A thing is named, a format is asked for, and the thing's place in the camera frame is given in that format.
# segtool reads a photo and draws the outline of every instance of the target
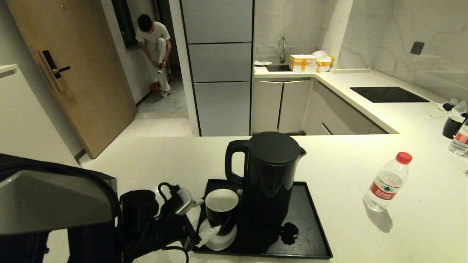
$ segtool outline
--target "tiled floor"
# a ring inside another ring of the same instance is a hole
[[[172,94],[166,98],[161,98],[158,94],[149,95],[138,106],[135,120],[119,134],[117,139],[192,136],[180,71],[174,70],[173,78],[170,83]],[[78,163],[87,169],[94,161],[95,159],[92,160],[85,154]]]

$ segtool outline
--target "kettle lid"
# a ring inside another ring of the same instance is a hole
[[[296,161],[300,156],[299,144],[291,136],[266,131],[248,140],[250,154],[259,161],[270,165],[285,165]]]

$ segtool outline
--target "white pants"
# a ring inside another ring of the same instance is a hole
[[[156,60],[159,64],[162,63],[164,57],[166,56],[167,42],[164,38],[159,38],[156,46],[150,50],[151,58]],[[151,64],[151,77],[153,82],[159,82],[161,84],[162,91],[169,91],[171,87],[169,86],[168,80],[165,75],[165,68],[155,67]]]

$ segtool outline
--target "white t-shirt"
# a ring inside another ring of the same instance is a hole
[[[165,25],[159,22],[153,23],[154,30],[151,32],[151,34],[141,31],[140,27],[137,27],[137,30],[135,32],[135,39],[140,42],[144,42],[146,40],[146,44],[148,45],[148,48],[150,50],[152,50],[156,46],[156,44],[158,43],[158,38],[162,37],[166,40],[171,38]]]

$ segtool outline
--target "kettle spout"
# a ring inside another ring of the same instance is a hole
[[[302,147],[299,147],[300,148],[300,155],[299,155],[299,160],[304,157],[304,155],[307,154],[306,150],[304,150],[304,148]]]

